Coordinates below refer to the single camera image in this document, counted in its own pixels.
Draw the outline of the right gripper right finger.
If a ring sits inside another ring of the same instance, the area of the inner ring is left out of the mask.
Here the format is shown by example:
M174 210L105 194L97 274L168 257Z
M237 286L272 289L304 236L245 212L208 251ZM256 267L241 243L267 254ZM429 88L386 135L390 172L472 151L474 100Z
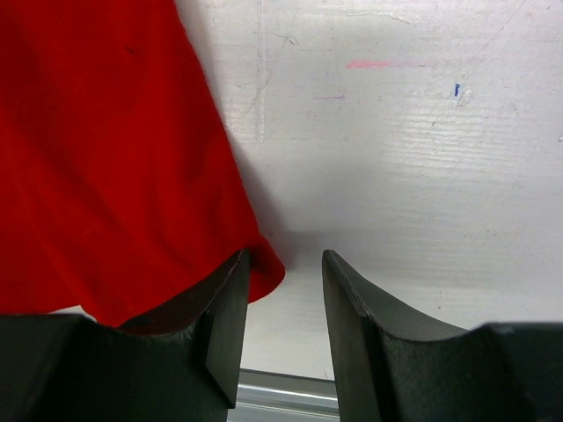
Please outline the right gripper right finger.
M344 421L559 421L562 326L465 330L322 256L325 314Z

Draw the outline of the red t shirt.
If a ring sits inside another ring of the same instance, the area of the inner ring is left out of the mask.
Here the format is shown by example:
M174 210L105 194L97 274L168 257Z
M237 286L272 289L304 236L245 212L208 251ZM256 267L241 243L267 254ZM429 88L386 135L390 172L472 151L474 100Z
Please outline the red t shirt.
M240 250L257 301L285 270L176 4L2 2L1 311L117 327Z

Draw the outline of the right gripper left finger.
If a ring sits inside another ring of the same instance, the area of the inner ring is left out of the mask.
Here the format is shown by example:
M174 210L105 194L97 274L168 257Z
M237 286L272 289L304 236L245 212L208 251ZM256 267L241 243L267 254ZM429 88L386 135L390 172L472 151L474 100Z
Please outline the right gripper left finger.
M117 329L78 314L3 316L2 420L224 421L249 283L249 254L238 251Z

